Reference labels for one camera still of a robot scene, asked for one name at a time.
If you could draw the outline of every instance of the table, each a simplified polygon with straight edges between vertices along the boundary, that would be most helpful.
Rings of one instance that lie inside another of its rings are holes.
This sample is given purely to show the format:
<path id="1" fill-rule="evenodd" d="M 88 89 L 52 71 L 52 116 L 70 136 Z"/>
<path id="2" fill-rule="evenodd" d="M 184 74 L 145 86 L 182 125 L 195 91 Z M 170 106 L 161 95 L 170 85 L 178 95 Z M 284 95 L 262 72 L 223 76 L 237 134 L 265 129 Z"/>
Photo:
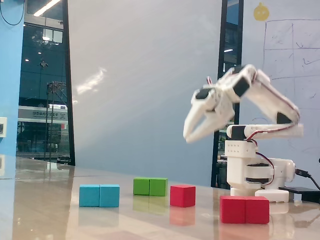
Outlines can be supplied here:
<path id="1" fill-rule="evenodd" d="M 268 225 L 219 223 L 228 190 L 196 187 L 196 206 L 133 196 L 131 175 L 5 158 L 0 176 L 0 239 L 5 240 L 317 240 L 320 205 L 270 205 Z M 80 184 L 119 184 L 119 208 L 79 208 Z"/>

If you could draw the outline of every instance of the yellow circle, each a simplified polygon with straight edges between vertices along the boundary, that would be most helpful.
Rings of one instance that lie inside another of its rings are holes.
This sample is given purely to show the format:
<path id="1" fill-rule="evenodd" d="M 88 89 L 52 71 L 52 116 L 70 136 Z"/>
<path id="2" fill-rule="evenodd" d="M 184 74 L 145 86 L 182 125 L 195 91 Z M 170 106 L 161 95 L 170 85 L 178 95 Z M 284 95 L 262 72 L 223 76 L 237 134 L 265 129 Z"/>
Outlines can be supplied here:
<path id="1" fill-rule="evenodd" d="M 269 17 L 269 9 L 263 5 L 261 2 L 259 5 L 254 9 L 253 16 L 257 21 L 265 21 Z"/>

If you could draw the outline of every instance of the blue cube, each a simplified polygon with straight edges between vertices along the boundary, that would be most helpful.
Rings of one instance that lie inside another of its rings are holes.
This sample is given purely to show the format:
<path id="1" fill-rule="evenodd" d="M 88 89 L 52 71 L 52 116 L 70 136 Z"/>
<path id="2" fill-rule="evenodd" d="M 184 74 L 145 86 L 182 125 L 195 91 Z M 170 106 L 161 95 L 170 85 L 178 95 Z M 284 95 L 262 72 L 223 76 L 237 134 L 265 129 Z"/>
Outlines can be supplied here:
<path id="1" fill-rule="evenodd" d="M 118 208 L 120 198 L 120 186 L 111 184 L 100 185 L 100 207 Z"/>
<path id="2" fill-rule="evenodd" d="M 80 185 L 79 207 L 99 207 L 100 185 L 85 184 Z"/>

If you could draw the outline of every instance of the white robotic arm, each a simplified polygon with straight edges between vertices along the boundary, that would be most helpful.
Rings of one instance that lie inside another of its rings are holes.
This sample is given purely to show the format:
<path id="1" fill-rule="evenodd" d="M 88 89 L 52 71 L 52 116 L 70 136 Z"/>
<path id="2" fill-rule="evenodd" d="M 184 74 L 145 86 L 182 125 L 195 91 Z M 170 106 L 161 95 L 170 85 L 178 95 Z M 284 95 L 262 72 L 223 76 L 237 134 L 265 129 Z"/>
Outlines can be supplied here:
<path id="1" fill-rule="evenodd" d="M 301 137 L 299 109 L 271 86 L 266 74 L 252 65 L 232 68 L 216 84 L 210 80 L 208 83 L 193 94 L 192 107 L 184 122 L 185 140 L 191 143 L 224 128 L 235 115 L 233 104 L 247 97 L 276 124 L 227 128 L 230 140 L 225 141 L 225 155 L 231 195 L 255 194 L 270 201 L 287 202 L 289 193 L 278 188 L 294 179 L 295 164 L 288 159 L 265 157 L 257 152 L 258 144 L 253 138 Z"/>
<path id="2" fill-rule="evenodd" d="M 195 142 L 213 132 L 222 129 L 235 115 L 233 104 L 247 97 L 277 125 L 248 126 L 245 131 L 247 138 L 254 133 L 255 138 L 270 138 L 277 135 L 300 136 L 302 127 L 296 127 L 300 113 L 288 98 L 271 86 L 269 77 L 253 65 L 241 69 L 231 68 L 216 84 L 204 85 L 194 92 L 191 99 L 191 110 L 184 122 L 183 137 L 188 143 Z M 202 124 L 196 125 L 202 117 Z"/>

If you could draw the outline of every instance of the black cable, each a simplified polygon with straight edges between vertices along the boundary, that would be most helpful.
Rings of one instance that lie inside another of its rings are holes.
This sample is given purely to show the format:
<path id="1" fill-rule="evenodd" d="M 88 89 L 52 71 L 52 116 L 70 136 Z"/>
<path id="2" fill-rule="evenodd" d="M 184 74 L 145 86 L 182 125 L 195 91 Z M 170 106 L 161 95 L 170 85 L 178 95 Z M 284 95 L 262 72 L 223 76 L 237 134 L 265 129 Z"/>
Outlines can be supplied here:
<path id="1" fill-rule="evenodd" d="M 1 4 L 2 4 L 2 2 L 0 1 L 0 14 L 1 14 L 1 17 L 3 18 L 3 20 L 4 20 L 7 24 L 9 24 L 9 25 L 11 25 L 11 26 L 17 26 L 19 23 L 21 23 L 22 19 L 24 18 L 24 13 L 25 13 L 25 2 L 26 2 L 26 0 L 23 1 L 23 10 L 22 10 L 22 15 L 21 15 L 20 21 L 19 21 L 18 23 L 16 23 L 16 24 L 12 24 L 12 23 L 8 22 L 8 21 L 5 19 L 4 15 L 2 14 L 2 9 L 1 9 Z"/>
<path id="2" fill-rule="evenodd" d="M 301 169 L 296 169 L 295 170 L 295 174 L 304 177 L 304 178 L 309 178 L 311 179 L 311 181 L 314 183 L 314 185 L 320 190 L 320 186 L 316 183 L 316 181 L 314 180 L 314 178 L 311 176 L 310 173 L 308 173 L 307 171 L 301 170 Z"/>
<path id="3" fill-rule="evenodd" d="M 310 175 L 309 177 L 311 179 L 311 181 L 314 183 L 314 185 L 320 190 L 320 186 L 316 183 L 316 181 L 314 180 L 314 178 Z"/>

